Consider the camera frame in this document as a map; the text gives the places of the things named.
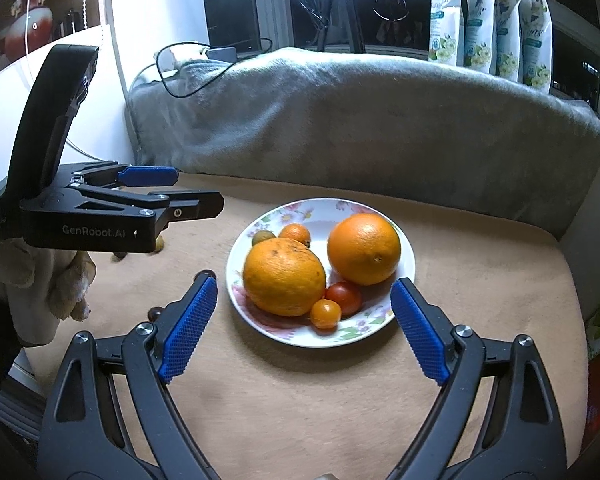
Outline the left hand in white glove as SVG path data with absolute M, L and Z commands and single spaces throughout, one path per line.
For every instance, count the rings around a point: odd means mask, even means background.
M 49 344 L 67 318 L 90 315 L 86 294 L 96 276 L 88 252 L 41 249 L 21 238 L 0 240 L 0 299 L 25 347 Z

